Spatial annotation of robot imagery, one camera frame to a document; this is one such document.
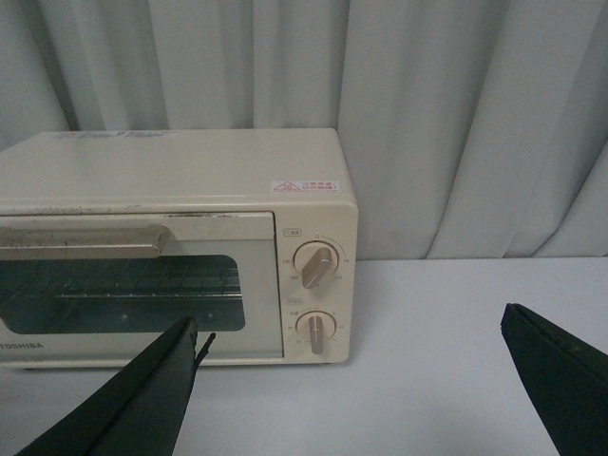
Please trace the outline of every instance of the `toshiba logo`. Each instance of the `toshiba logo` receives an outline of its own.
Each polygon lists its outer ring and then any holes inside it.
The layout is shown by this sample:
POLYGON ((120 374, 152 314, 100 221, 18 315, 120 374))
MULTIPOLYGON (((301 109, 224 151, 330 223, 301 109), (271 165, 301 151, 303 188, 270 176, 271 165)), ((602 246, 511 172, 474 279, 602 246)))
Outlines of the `toshiba logo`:
POLYGON ((0 344, 0 350, 43 349, 42 344, 0 344))

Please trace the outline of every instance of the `white tabletop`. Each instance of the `white tabletop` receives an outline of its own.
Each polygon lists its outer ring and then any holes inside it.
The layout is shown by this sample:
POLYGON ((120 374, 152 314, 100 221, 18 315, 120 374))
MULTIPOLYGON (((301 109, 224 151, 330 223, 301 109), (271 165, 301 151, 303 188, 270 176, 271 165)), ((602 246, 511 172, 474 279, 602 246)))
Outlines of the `white tabletop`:
MULTIPOLYGON (((342 365, 201 369, 179 455, 557 455, 502 339, 519 302, 608 352, 608 258, 357 264, 342 365)), ((112 370, 0 371, 13 454, 112 370)))

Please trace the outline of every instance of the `oven rack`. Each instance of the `oven rack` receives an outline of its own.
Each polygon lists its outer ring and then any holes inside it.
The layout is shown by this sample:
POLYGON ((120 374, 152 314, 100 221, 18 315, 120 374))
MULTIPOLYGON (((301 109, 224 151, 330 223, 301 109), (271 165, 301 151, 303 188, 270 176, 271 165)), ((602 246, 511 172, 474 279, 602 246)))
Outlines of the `oven rack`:
POLYGON ((228 256, 161 256, 5 262, 0 298, 221 301, 241 300, 242 291, 228 256))

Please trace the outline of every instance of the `oven window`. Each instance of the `oven window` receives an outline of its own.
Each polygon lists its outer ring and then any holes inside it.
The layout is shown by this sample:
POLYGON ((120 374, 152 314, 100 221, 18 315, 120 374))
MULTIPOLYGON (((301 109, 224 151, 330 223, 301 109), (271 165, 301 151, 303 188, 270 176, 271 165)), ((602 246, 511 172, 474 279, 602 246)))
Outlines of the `oven window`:
POLYGON ((236 262, 223 255, 0 261, 0 318, 14 333, 162 333, 245 326, 236 262))

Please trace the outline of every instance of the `black object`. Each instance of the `black object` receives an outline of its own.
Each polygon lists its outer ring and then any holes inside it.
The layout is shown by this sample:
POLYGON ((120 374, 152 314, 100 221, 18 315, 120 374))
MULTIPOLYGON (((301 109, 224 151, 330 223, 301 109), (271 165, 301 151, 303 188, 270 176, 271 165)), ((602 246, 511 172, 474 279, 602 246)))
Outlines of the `black object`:
POLYGON ((197 323, 178 321, 97 392, 17 456, 173 454, 197 367, 197 323))
POLYGON ((503 337, 561 456, 608 454, 608 356, 520 304, 503 337))

